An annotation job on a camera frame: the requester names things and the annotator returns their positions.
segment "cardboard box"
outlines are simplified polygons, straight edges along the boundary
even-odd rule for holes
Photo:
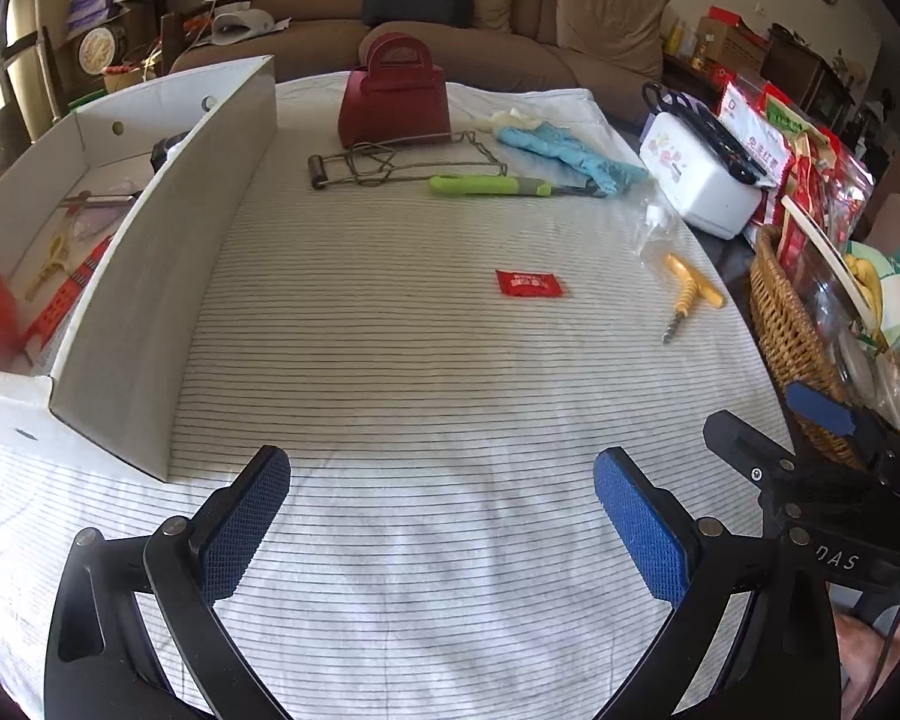
[[[112,95],[115,92],[119,92],[121,89],[127,89],[127,87],[143,83],[145,80],[150,81],[153,79],[154,76],[152,74],[144,79],[143,68],[137,68],[128,73],[120,73],[115,76],[103,76],[103,85],[106,86],[107,93]]]
[[[744,30],[704,16],[697,26],[697,40],[706,40],[707,33],[715,38],[706,50],[707,59],[735,73],[741,70],[760,73],[768,50],[746,37]]]
[[[154,143],[180,132],[189,134],[154,174]],[[21,331],[69,278],[57,272],[25,298],[62,229],[60,201],[125,179],[144,188],[38,364],[20,355],[0,370],[4,451],[103,476],[167,479],[203,294],[274,132],[274,60],[253,57],[88,103],[0,177],[0,273],[17,298]],[[98,242],[72,240],[70,263]]]

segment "black scissors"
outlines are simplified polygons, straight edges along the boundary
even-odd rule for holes
[[[701,106],[694,107],[687,95],[664,89],[655,81],[647,81],[641,94],[651,113],[669,113],[687,124],[741,184],[752,186],[767,174],[713,114]]]

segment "yellow tool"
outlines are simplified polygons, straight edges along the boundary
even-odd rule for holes
[[[31,285],[26,289],[26,293],[24,293],[24,298],[26,298],[27,302],[36,298],[36,293],[39,292],[50,276],[57,271],[67,272],[69,256],[70,244],[67,242],[67,234],[60,232],[54,235],[53,240],[50,242],[50,256],[47,257],[47,261],[43,264],[43,268],[40,269],[36,279],[32,281]]]
[[[727,304],[727,299],[720,292],[710,279],[704,276],[700,271],[687,262],[677,257],[672,251],[667,253],[664,263],[670,269],[674,276],[680,280],[680,295],[677,303],[674,304],[674,317],[667,325],[666,331],[663,333],[663,343],[669,343],[670,339],[677,332],[679,324],[686,319],[690,309],[693,308],[694,301],[698,295],[703,295],[706,302],[714,308],[722,308]]]

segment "white appliance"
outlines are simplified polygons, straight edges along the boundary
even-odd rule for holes
[[[763,196],[741,184],[710,147],[673,114],[660,113],[640,146],[640,159],[687,224],[718,238],[739,235]]]

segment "red handbag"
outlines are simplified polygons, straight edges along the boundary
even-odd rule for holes
[[[416,58],[385,61],[396,49],[409,49]],[[430,50],[402,32],[389,32],[373,41],[367,66],[351,71],[346,81],[337,132],[344,148],[449,133],[446,77],[434,65]]]

